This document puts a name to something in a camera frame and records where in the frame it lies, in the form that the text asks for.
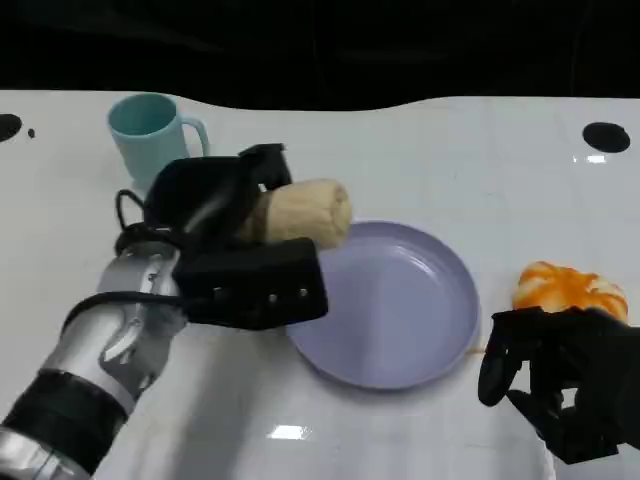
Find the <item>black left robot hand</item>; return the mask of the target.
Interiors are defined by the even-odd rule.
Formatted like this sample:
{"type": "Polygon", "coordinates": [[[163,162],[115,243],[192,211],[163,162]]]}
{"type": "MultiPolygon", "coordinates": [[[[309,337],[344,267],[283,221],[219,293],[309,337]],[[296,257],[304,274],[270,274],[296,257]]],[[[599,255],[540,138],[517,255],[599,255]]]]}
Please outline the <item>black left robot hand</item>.
{"type": "Polygon", "coordinates": [[[185,158],[156,177],[144,221],[167,229],[185,248],[211,248],[234,236],[266,191],[292,183],[281,143],[257,144],[235,156],[185,158]]]}

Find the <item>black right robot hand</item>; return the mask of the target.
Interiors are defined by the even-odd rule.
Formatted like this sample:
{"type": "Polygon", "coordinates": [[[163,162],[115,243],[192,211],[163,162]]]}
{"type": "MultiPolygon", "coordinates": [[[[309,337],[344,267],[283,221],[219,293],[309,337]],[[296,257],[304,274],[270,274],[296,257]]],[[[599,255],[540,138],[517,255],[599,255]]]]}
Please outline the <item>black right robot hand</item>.
{"type": "Polygon", "coordinates": [[[639,446],[639,330],[595,308],[493,314],[478,398],[503,398],[566,464],[639,446]]]}

